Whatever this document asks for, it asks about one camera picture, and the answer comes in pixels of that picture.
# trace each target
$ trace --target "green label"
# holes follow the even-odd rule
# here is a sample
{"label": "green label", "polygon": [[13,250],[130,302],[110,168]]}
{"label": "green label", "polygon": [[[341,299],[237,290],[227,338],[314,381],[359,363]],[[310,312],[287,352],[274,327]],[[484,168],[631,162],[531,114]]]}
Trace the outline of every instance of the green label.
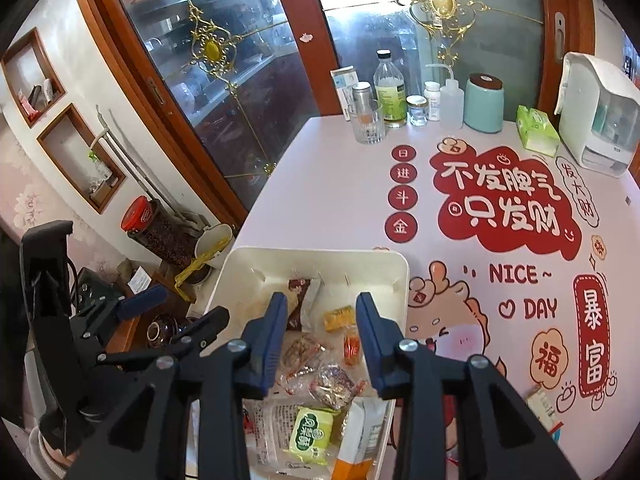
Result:
{"label": "green label", "polygon": [[378,99],[382,104],[385,121],[402,121],[406,118],[406,93],[404,85],[376,86]]}
{"label": "green label", "polygon": [[296,434],[296,447],[300,451],[306,451],[313,446],[315,440],[324,436],[322,430],[318,430],[318,418],[313,413],[307,413],[298,426]]}

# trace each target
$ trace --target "green tissue package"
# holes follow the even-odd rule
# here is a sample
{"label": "green tissue package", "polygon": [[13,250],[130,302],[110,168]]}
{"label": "green tissue package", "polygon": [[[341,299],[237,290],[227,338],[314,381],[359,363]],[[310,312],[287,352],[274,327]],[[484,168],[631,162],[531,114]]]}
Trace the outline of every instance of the green tissue package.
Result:
{"label": "green tissue package", "polygon": [[516,124],[522,145],[527,150],[556,156],[560,137],[547,114],[535,108],[520,105],[516,114]]}

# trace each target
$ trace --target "glass door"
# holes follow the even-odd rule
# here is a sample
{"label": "glass door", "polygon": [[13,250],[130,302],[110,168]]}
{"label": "glass door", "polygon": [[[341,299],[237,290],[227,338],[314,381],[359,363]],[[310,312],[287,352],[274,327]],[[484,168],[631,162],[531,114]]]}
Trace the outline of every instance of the glass door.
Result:
{"label": "glass door", "polygon": [[160,78],[249,210],[318,115],[280,0],[120,0]]}
{"label": "glass door", "polygon": [[464,88],[470,73],[501,79],[504,118],[519,104],[536,107],[543,72],[543,0],[320,0],[338,61],[373,83],[377,49],[389,49],[407,95],[424,82],[444,84],[444,62]]}

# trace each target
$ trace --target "wooden niche frame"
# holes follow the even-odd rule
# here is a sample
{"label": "wooden niche frame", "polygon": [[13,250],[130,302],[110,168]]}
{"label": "wooden niche frame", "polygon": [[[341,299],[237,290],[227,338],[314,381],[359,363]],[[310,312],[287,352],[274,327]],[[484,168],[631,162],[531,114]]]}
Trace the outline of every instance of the wooden niche frame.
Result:
{"label": "wooden niche frame", "polygon": [[107,207],[107,204],[111,201],[113,195],[117,192],[118,188],[124,182],[126,176],[98,142],[94,146],[94,153],[112,171],[113,176],[117,177],[118,180],[112,186],[110,186],[107,182],[103,182],[102,186],[108,186],[109,189],[100,192],[100,189],[102,188],[102,186],[100,186],[100,188],[98,188],[98,190],[93,193],[94,195],[97,194],[100,199],[98,200],[92,198],[89,192],[83,189],[81,185],[71,177],[67,169],[64,168],[62,161],[58,160],[55,153],[53,153],[53,150],[50,148],[50,146],[47,145],[47,137],[52,134],[53,131],[55,131],[56,127],[65,118],[69,119],[80,137],[82,137],[82,140],[84,140],[84,142],[86,143],[88,156],[88,148],[89,146],[91,146],[91,143],[94,142],[95,136],[89,129],[89,126],[87,126],[87,124],[84,122],[84,119],[73,104],[70,104],[64,110],[62,110],[62,112],[60,112],[60,114],[55,119],[53,119],[53,121],[51,121],[51,124],[47,125],[43,132],[38,136],[38,143],[40,144],[44,152],[47,153],[47,156],[51,159],[51,161],[60,170],[60,173],[65,176],[68,182],[82,196],[82,198],[84,198],[88,202],[88,204],[95,209],[97,213],[102,214],[104,209]]}
{"label": "wooden niche frame", "polygon": [[[30,119],[27,111],[20,104],[20,99],[18,99],[18,91],[20,89],[16,89],[12,84],[12,80],[10,78],[10,71],[7,70],[7,65],[12,62],[12,60],[21,54],[23,51],[30,48],[33,50],[36,61],[40,66],[40,70],[44,75],[44,79],[51,79],[51,87],[53,90],[53,99],[49,102],[46,107],[40,111],[40,113],[33,119]],[[7,86],[9,87],[9,92],[11,96],[14,98],[15,104],[20,110],[20,113],[24,117],[24,120],[29,125],[30,128],[33,128],[33,125],[38,122],[38,120],[54,105],[56,104],[60,98],[66,94],[56,71],[53,70],[49,57],[47,56],[44,47],[42,46],[42,39],[40,38],[40,34],[38,33],[37,28],[32,28],[29,32],[27,32],[23,37],[21,37],[18,41],[12,44],[11,47],[6,51],[4,56],[2,56],[2,60],[0,61],[2,65],[2,72],[4,73],[4,78],[6,79]],[[31,89],[22,89],[24,92],[31,92]]]}

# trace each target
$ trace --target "red lid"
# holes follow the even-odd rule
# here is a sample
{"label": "red lid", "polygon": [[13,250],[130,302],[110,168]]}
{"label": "red lid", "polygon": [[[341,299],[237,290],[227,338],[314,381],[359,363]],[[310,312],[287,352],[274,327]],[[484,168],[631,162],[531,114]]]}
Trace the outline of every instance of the red lid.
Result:
{"label": "red lid", "polygon": [[124,231],[142,231],[151,222],[152,217],[153,211],[149,200],[146,196],[139,196],[124,213],[120,227]]}

